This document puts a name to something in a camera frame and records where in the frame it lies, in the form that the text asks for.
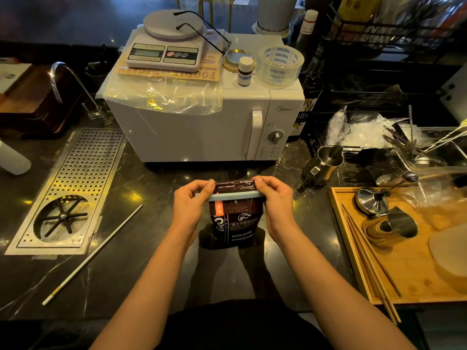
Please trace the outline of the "person's left hand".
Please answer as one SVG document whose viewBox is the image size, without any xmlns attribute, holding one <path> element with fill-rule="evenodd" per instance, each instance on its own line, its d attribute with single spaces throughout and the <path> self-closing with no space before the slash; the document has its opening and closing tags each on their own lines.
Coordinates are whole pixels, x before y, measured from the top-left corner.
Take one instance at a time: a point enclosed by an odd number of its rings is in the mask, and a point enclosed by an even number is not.
<svg viewBox="0 0 467 350">
<path fill-rule="evenodd" d="M 215 184 L 213 179 L 194 180 L 174 193 L 173 218 L 168 234 L 181 242 L 187 250 L 196 237 L 197 225 L 200 218 L 195 218 L 192 213 L 192 184 Z"/>
</svg>

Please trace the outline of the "light blue sealing clip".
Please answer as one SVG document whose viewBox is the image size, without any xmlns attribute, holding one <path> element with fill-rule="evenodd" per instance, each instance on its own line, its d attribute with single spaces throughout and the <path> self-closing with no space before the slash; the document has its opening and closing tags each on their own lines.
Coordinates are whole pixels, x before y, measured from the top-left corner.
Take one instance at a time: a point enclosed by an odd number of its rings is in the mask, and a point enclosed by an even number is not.
<svg viewBox="0 0 467 350">
<path fill-rule="evenodd" d="M 263 197 L 264 195 L 257 190 L 230 192 L 230 193 L 216 193 L 216 194 L 212 194 L 207 199 L 207 202 L 254 199 L 254 198 L 263 198 Z"/>
</svg>

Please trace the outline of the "dark brown coffee bag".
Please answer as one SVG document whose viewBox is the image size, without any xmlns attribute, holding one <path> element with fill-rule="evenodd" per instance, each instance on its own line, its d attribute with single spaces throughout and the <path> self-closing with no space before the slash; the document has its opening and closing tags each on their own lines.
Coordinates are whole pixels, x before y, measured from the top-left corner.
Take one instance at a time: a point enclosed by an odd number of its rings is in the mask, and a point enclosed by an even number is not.
<svg viewBox="0 0 467 350">
<path fill-rule="evenodd" d="M 257 190 L 254 180 L 216 182 L 213 194 Z M 251 240 L 264 212 L 262 198 L 209 203 L 215 244 L 228 248 Z"/>
</svg>

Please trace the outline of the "person's left forearm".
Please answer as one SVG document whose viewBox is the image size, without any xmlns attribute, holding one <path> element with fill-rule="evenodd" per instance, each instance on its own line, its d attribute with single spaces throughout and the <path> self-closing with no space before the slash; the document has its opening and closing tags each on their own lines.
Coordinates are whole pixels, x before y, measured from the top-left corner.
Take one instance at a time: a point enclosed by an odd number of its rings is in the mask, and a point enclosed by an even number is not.
<svg viewBox="0 0 467 350">
<path fill-rule="evenodd" d="M 124 302 L 89 350 L 154 350 L 162 339 L 196 225 L 173 223 Z"/>
</svg>

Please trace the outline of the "steel milk pitcher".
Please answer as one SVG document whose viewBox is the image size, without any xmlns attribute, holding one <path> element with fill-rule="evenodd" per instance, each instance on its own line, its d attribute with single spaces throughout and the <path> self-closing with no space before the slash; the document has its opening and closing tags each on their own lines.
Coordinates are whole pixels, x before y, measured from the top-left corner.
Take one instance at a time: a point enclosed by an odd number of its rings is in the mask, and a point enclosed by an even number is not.
<svg viewBox="0 0 467 350">
<path fill-rule="evenodd" d="M 344 162 L 341 144 L 321 146 L 302 170 L 302 187 L 305 189 L 324 187 Z"/>
</svg>

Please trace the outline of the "white microwave oven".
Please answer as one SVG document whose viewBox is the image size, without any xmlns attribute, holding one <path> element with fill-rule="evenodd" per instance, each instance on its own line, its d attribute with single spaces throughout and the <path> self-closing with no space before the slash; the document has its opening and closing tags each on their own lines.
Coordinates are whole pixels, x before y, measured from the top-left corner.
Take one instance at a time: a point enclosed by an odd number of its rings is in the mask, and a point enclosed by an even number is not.
<svg viewBox="0 0 467 350">
<path fill-rule="evenodd" d="M 142 162 L 276 161 L 305 99 L 299 81 L 273 88 L 253 75 L 242 87 L 222 69 L 220 83 L 222 110 L 211 115 L 108 107 Z"/>
</svg>

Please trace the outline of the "clear plastic bag with print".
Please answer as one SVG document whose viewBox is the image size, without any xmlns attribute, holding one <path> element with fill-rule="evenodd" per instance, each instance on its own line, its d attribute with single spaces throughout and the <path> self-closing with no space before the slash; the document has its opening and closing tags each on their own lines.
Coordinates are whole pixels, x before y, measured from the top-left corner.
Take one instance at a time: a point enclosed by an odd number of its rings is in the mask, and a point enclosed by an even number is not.
<svg viewBox="0 0 467 350">
<path fill-rule="evenodd" d="M 222 110 L 221 54 L 206 45 L 197 72 L 133 69 L 126 64 L 131 42 L 143 33 L 132 30 L 114 67 L 96 93 L 96 99 L 137 109 L 186 115 L 211 115 Z"/>
</svg>

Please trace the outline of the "long white straw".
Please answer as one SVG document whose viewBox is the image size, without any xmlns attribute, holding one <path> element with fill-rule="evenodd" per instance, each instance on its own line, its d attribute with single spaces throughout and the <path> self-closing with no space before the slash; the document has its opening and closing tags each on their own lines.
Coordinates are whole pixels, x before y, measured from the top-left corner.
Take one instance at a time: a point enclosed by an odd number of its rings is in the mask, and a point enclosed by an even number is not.
<svg viewBox="0 0 467 350">
<path fill-rule="evenodd" d="M 83 269 L 94 257 L 98 254 L 101 249 L 116 235 L 125 225 L 129 222 L 134 215 L 136 215 L 141 209 L 143 205 L 139 205 L 108 237 L 102 241 L 102 243 L 97 246 L 89 256 L 81 262 L 72 272 L 68 275 L 55 289 L 54 291 L 42 302 L 42 306 L 46 306 L 50 303 L 50 301 L 63 289 L 80 271 Z"/>
</svg>

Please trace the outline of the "small steel measuring cup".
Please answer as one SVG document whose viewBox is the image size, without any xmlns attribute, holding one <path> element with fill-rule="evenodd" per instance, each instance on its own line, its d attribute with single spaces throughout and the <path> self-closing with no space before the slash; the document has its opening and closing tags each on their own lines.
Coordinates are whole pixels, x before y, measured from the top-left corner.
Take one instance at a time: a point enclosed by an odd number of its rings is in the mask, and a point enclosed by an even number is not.
<svg viewBox="0 0 467 350">
<path fill-rule="evenodd" d="M 386 223 L 392 235 L 405 239 L 414 238 L 418 235 L 416 221 L 399 207 L 394 207 L 388 211 Z"/>
</svg>

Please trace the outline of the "round gold tin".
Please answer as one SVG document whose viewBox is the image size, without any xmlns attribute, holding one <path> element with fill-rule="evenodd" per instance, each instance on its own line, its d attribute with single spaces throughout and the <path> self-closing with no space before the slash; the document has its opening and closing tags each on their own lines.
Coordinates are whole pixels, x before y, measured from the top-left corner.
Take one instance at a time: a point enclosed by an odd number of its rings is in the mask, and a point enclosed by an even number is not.
<svg viewBox="0 0 467 350">
<path fill-rule="evenodd" d="M 253 61 L 253 69 L 255 69 L 256 60 L 251 52 L 242 49 L 230 49 L 222 58 L 222 66 L 225 70 L 234 74 L 238 73 L 240 59 L 242 57 L 251 58 Z"/>
</svg>

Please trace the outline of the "steel spoon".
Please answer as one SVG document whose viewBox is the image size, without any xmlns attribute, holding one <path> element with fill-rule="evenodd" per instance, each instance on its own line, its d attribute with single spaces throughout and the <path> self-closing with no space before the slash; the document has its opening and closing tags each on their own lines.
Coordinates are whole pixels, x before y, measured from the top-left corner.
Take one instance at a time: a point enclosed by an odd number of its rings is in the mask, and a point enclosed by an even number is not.
<svg viewBox="0 0 467 350">
<path fill-rule="evenodd" d="M 385 197 L 390 197 L 391 196 L 391 192 L 393 189 L 399 187 L 400 185 L 404 184 L 404 183 L 416 183 L 418 182 L 418 175 L 413 172 L 413 171 L 407 171 L 405 173 L 403 173 L 401 175 L 401 178 L 400 178 L 400 182 L 398 182 L 397 184 L 395 184 L 393 187 L 391 188 L 382 188 L 380 190 L 379 193 L 377 193 L 377 196 L 379 198 L 385 198 Z"/>
</svg>

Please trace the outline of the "white kitchen scale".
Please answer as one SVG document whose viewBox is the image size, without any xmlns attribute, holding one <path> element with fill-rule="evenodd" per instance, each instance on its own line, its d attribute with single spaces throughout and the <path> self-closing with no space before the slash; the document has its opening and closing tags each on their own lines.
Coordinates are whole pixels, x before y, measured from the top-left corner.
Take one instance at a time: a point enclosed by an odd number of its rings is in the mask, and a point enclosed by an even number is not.
<svg viewBox="0 0 467 350">
<path fill-rule="evenodd" d="M 201 67 L 207 29 L 195 12 L 154 11 L 129 44 L 126 64 L 134 69 L 195 73 Z"/>
</svg>

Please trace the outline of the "clear plastic sheet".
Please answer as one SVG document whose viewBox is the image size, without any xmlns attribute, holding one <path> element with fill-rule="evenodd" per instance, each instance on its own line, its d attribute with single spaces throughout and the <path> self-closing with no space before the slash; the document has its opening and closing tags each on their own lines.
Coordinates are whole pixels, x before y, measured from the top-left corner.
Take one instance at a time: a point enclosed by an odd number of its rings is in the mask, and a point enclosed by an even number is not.
<svg viewBox="0 0 467 350">
<path fill-rule="evenodd" d="M 418 180 L 402 188 L 402 196 L 421 214 L 435 213 L 467 223 L 467 167 L 461 173 L 417 173 Z"/>
</svg>

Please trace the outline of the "stack of paper filters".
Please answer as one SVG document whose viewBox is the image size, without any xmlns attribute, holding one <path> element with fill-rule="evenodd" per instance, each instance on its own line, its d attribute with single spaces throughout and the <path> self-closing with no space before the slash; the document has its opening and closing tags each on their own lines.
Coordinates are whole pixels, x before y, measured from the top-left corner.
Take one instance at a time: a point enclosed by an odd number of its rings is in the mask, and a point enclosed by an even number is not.
<svg viewBox="0 0 467 350">
<path fill-rule="evenodd" d="M 467 277 L 467 223 L 434 233 L 428 244 L 441 268 L 453 275 Z"/>
</svg>

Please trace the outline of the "white plastic bottle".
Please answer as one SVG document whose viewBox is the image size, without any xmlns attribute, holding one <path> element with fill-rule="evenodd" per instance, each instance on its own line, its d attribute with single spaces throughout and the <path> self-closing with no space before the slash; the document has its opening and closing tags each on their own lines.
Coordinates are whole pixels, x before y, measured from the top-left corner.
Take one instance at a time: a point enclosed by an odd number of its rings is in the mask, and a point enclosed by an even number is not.
<svg viewBox="0 0 467 350">
<path fill-rule="evenodd" d="M 0 140 L 0 167 L 13 175 L 22 175 L 31 168 L 31 161 Z"/>
</svg>

